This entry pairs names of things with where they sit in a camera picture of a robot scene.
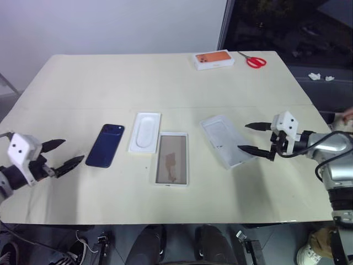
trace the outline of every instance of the table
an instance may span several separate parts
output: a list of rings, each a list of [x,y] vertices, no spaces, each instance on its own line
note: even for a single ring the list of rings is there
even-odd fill
[[[196,71],[190,54],[55,55],[0,124],[41,141],[67,142],[45,154],[50,166],[87,155],[103,124],[126,130],[112,165],[83,162],[59,179],[24,187],[0,208],[4,222],[27,224],[266,223],[330,220],[328,193],[305,157],[264,158],[227,171],[199,122],[226,115],[253,145],[270,147],[270,132],[244,127],[289,110],[304,129],[329,131],[276,52],[255,70],[233,53],[232,67]],[[189,134],[187,187],[154,185],[156,155],[128,153],[138,112],[162,113],[160,131]],[[0,161],[8,141],[0,139]]]

